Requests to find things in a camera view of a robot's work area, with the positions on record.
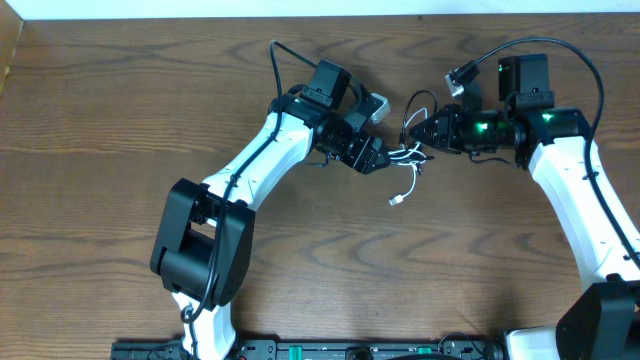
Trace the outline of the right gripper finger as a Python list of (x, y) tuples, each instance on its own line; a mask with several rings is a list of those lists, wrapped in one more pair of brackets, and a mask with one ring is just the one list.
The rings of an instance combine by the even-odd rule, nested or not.
[(415, 124), (410, 130), (410, 135), (437, 135), (439, 129), (439, 115), (434, 114)]
[(435, 150), (439, 150), (440, 149), (440, 144), (439, 144), (439, 136), (436, 132), (433, 131), (427, 131), (427, 132), (423, 132), (423, 131), (411, 131), (410, 132), (410, 136), (411, 138), (415, 141), (415, 142), (419, 142), (421, 144), (423, 144), (424, 146), (430, 147), (432, 149)]

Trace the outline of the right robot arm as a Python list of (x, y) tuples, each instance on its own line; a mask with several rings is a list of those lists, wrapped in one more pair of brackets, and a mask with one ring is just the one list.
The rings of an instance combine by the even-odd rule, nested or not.
[(498, 61), (501, 110), (485, 110), (478, 71), (447, 76), (460, 104), (413, 126), (433, 149), (474, 157), (512, 149), (549, 199), (570, 244), (583, 293), (551, 326), (506, 331), (491, 359), (636, 359), (639, 356), (639, 232), (602, 167), (590, 127), (558, 107), (544, 54)]

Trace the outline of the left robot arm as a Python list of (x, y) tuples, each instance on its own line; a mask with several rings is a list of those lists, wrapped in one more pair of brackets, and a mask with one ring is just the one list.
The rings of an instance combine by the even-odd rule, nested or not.
[(277, 92), (262, 129), (228, 165), (172, 186), (150, 269), (180, 308), (185, 358), (230, 354), (231, 301), (249, 268), (256, 212), (277, 183), (313, 150), (361, 174), (388, 167), (388, 148), (365, 126), (389, 111), (385, 97), (321, 61), (308, 84)]

